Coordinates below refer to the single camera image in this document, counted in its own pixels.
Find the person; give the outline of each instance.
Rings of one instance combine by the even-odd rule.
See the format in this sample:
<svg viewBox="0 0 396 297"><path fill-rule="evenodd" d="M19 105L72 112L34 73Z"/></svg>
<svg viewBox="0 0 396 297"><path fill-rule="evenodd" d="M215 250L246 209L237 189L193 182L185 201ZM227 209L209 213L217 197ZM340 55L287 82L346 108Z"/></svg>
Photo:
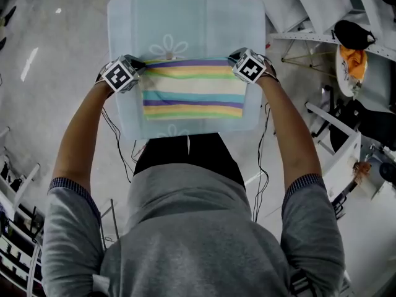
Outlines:
<svg viewBox="0 0 396 297"><path fill-rule="evenodd" d="M49 187L42 254L47 296L337 292L345 268L342 239L311 135L277 80L262 76L257 84L271 107L283 162L280 244L252 221L241 172L220 136L203 134L148 141L132 179L124 235L104 251L90 173L112 90L99 81L64 134Z"/></svg>
<svg viewBox="0 0 396 297"><path fill-rule="evenodd" d="M1 27L6 27L8 25L8 23L11 20L11 17L14 15L15 10L17 9L16 6L14 6L10 12L7 13L7 15L5 17L0 17L0 28ZM6 45L6 41L7 38L4 37L1 41L0 41L0 51L4 48L4 46Z"/></svg>

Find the floor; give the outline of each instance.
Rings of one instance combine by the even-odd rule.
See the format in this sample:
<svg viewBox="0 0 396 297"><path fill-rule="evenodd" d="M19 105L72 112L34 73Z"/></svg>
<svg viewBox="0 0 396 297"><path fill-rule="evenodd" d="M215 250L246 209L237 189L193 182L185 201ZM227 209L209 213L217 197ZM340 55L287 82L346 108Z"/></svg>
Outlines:
<svg viewBox="0 0 396 297"><path fill-rule="evenodd" d="M0 53L3 81L0 87L0 129L4 126L11 128L5 145L11 162L21 172L28 173L35 163L41 166L23 201L31 209L37 206L45 212L45 196L62 135L98 71L108 62L108 1L14 0L9 6L15 4L17 11L8 27L0 32L0 37L6 35L8 38ZM271 42L267 55L272 59L284 89L310 122L304 103L320 94L320 86L325 81L316 72L280 61L286 41L270 38L267 41ZM296 43L292 52L301 54L304 47L302 42ZM119 124L115 101L108 100L106 109L111 119ZM259 172L257 148L264 121L263 112L255 130L222 134L247 182L252 208L259 182L256 178ZM144 144L144 141L138 141L136 150ZM128 156L132 145L121 139L121 149L124 156ZM132 166L131 159L126 158ZM264 140L262 167L268 171L270 181L258 222L279 238L282 226L279 208L284 186L282 161L271 118ZM128 185L114 135L102 120L93 163L92 196L101 211L108 208L110 198L114 199L120 232ZM104 219L103 226L105 235L114 237L110 215Z"/></svg>

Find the shirt cuff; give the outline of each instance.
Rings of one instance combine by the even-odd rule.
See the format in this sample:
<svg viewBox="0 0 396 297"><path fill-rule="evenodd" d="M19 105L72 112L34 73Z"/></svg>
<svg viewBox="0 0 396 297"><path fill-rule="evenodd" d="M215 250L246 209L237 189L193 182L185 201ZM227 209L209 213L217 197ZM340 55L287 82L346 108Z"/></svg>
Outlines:
<svg viewBox="0 0 396 297"><path fill-rule="evenodd" d="M307 175L304 175L300 178L297 178L295 181L293 181L293 183L290 185L290 187L286 191L285 198L283 198L282 216L283 216L283 211L284 211L286 204L289 201L290 197L296 191L299 191L300 189L302 189L308 185L312 185L312 184L317 184L326 190L326 186L324 184L323 178L321 175L318 175L318 174L307 174Z"/></svg>
<svg viewBox="0 0 396 297"><path fill-rule="evenodd" d="M99 225L101 224L100 212L98 210L97 205L93 201L88 190L86 190L80 184L77 184L75 181L72 181L71 179L68 178L57 177L51 181L51 184L49 184L49 186L50 187L48 189L48 192L50 192L54 188L67 188L74 191L77 195L83 197L88 202L88 205L91 207L91 210L94 216L96 216Z"/></svg>

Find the cloth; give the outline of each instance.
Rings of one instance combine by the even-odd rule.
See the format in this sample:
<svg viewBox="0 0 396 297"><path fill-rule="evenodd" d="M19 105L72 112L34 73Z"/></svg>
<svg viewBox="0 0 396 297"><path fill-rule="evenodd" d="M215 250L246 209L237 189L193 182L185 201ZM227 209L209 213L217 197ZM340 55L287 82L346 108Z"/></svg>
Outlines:
<svg viewBox="0 0 396 297"><path fill-rule="evenodd" d="M246 84L227 58L147 64L139 85L147 119L242 118Z"/></svg>
<svg viewBox="0 0 396 297"><path fill-rule="evenodd" d="M343 45L341 47L341 56L348 64L348 73L352 77L363 80L366 72L367 54L362 49L348 49Z"/></svg>
<svg viewBox="0 0 396 297"><path fill-rule="evenodd" d="M104 253L90 203L65 187L49 191L47 296L87 296L93 274L110 280L108 296L288 296L299 270L317 296L341 283L342 241L321 184L289 197L280 245L251 221L241 185L198 166L144 170L132 180L128 207L126 234Z"/></svg>
<svg viewBox="0 0 396 297"><path fill-rule="evenodd" d="M134 175L153 166L172 163L187 163L206 168L244 188L238 164L217 133L188 136L188 138L178 136L150 139L136 163Z"/></svg>

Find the yellow stripe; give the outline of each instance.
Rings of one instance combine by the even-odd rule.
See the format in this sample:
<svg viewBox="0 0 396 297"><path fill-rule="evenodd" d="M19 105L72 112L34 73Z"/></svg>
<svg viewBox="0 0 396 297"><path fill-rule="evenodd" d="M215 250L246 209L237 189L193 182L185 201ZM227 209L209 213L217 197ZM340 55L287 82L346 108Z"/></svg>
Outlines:
<svg viewBox="0 0 396 297"><path fill-rule="evenodd" d="M171 106L145 106L143 107L144 114L157 113L225 113L234 116L242 116L243 110L234 108L232 106L193 106L193 105L171 105Z"/></svg>
<svg viewBox="0 0 396 297"><path fill-rule="evenodd" d="M163 75L234 75L230 66L181 66L148 68L148 72Z"/></svg>

